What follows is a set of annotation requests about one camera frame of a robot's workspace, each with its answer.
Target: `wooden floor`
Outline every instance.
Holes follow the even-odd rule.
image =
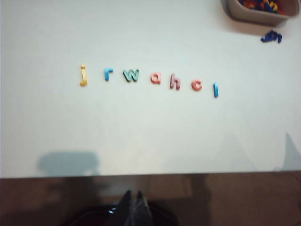
[[[301,172],[0,180],[0,225],[55,226],[141,190],[187,226],[301,226]]]

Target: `floor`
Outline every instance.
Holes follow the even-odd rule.
[[[301,226],[301,172],[0,180],[0,225],[60,225],[117,203],[126,190],[173,212],[180,225]]]

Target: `green letter w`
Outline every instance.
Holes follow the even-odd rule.
[[[134,81],[137,81],[139,76],[139,70],[136,69],[136,73],[134,73],[133,70],[129,70],[128,73],[125,70],[123,70],[123,74],[127,81],[131,81],[131,78],[133,78]]]

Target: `white table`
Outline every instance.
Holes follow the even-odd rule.
[[[223,4],[2,0],[1,177],[301,170],[301,18],[261,43]]]

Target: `tan container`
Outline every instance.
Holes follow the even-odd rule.
[[[285,15],[252,10],[242,6],[238,0],[228,0],[229,12],[235,19],[272,26],[299,14],[299,0],[282,0],[281,5]]]

